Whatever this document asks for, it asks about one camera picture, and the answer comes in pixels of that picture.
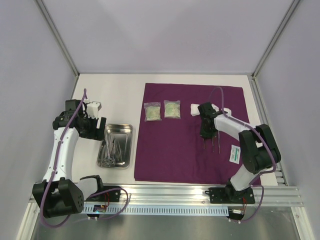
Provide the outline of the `white gauze pad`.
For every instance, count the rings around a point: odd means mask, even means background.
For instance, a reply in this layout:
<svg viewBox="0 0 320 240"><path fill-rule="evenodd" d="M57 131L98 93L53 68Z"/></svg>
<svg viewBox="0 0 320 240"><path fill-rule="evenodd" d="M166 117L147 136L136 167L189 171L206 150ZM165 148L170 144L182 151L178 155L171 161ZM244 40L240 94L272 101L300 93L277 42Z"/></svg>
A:
<svg viewBox="0 0 320 240"><path fill-rule="evenodd" d="M200 105L199 104L194 104L192 103L190 105L190 114L194 117L194 116L198 116L200 114L200 111L198 109Z"/></svg>
<svg viewBox="0 0 320 240"><path fill-rule="evenodd" d="M232 111L229 108L224 107L223 111L227 114L227 115L231 115Z"/></svg>

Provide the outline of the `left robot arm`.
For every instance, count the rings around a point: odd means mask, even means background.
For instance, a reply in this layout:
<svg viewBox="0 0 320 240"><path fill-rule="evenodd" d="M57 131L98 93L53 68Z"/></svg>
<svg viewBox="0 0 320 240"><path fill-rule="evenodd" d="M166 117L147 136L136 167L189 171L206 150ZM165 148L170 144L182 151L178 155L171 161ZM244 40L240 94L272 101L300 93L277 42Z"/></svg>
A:
<svg viewBox="0 0 320 240"><path fill-rule="evenodd" d="M77 142L80 138L101 142L105 138L106 118L99 118L102 105L97 101L67 100L65 110L53 121L54 144L49 166L41 183L32 187L44 218L81 213L89 197L98 201L105 188L99 175L72 180L72 167Z"/></svg>

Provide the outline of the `plain steel surgical scissors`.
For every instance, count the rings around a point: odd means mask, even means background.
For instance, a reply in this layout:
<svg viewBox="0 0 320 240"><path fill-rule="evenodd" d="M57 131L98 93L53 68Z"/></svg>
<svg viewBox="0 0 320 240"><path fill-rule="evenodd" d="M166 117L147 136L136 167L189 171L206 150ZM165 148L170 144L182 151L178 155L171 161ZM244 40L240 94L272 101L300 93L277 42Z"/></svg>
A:
<svg viewBox="0 0 320 240"><path fill-rule="evenodd" d="M108 167L114 167L116 165L116 160L111 156L109 144L104 140L102 142L103 148L103 157L101 159L101 165L102 167L108 168Z"/></svg>

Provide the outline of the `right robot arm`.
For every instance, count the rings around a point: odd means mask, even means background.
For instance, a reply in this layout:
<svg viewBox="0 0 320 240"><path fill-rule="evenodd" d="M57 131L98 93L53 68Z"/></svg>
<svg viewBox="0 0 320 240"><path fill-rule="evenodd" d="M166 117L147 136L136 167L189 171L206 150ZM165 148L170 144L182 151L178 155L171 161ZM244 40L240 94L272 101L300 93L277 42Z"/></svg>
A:
<svg viewBox="0 0 320 240"><path fill-rule="evenodd" d="M239 142L242 165L222 191L228 201L236 203L261 175L276 170L281 154L274 135L267 124L252 126L224 109L215 110L210 102L197 108L201 119L200 136L203 139L214 139L223 132Z"/></svg>

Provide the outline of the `white green alcohol wipe packet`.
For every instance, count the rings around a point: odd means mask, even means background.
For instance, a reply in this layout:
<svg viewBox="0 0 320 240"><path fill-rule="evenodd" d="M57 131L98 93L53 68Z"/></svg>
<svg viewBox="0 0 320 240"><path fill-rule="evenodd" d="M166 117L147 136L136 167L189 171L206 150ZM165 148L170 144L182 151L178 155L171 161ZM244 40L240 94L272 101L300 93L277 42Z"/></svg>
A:
<svg viewBox="0 0 320 240"><path fill-rule="evenodd" d="M229 162L239 165L241 158L241 148L236 145L231 145Z"/></svg>

